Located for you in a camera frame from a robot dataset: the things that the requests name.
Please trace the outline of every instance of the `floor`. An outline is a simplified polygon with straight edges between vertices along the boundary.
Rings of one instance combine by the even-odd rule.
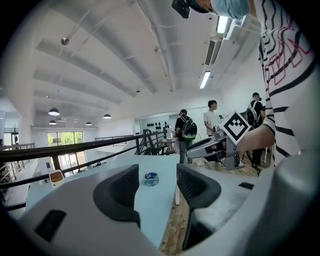
[[[262,165],[259,167],[260,170],[267,168],[271,164],[271,155],[267,153],[266,163],[265,152],[261,156]],[[257,177],[257,171],[252,167],[250,160],[247,156],[243,159],[244,168],[237,170],[226,170],[224,167],[217,166],[212,162],[207,162],[204,158],[193,159],[193,165],[203,167],[209,170],[216,170],[223,173],[232,173],[235,175],[253,176]],[[176,205],[175,202],[172,204],[172,211],[169,217],[168,224],[163,236],[163,240],[160,246],[160,250],[168,255],[175,256],[182,252],[182,245],[185,239],[187,225],[189,217],[189,206],[180,193],[180,205]]]

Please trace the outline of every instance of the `light blue table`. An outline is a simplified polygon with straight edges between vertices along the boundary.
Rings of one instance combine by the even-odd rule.
[[[158,185],[152,187],[139,186],[135,194],[134,209],[140,214],[141,231],[154,246],[159,248],[166,230],[175,195],[178,162],[178,155],[128,155],[119,159],[116,158],[114,161],[110,161],[93,169],[66,177],[65,181],[68,182],[80,177],[107,172],[116,167],[132,164],[139,165],[139,180],[142,180],[146,173],[158,173]],[[52,192],[52,190],[53,188],[50,183],[31,187],[26,198],[25,210],[28,211],[38,201]]]

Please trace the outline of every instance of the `fluorescent light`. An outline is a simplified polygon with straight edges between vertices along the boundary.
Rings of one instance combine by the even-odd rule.
[[[227,22],[228,22],[227,16],[220,16],[218,28],[217,28],[216,32],[219,34],[223,34],[226,31]]]
[[[206,83],[207,83],[207,81],[209,79],[210,73],[211,73],[210,71],[207,71],[207,72],[204,73],[204,76],[203,76],[203,79],[202,79],[202,83],[200,85],[200,89],[205,88]]]

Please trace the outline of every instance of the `ceiling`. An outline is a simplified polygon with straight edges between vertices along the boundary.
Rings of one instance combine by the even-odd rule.
[[[54,0],[48,5],[32,58],[35,126],[47,124],[52,107],[61,118],[95,122],[126,102],[139,103],[137,90],[143,97],[198,91],[204,71],[212,69],[204,62],[218,16],[192,11],[183,19],[171,4]],[[225,70],[218,73],[220,80]],[[213,80],[206,90],[219,88]]]

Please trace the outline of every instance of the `tape roll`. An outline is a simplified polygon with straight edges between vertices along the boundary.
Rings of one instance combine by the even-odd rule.
[[[143,177],[143,184],[148,187],[153,187],[159,183],[159,176],[156,172],[146,173]]]

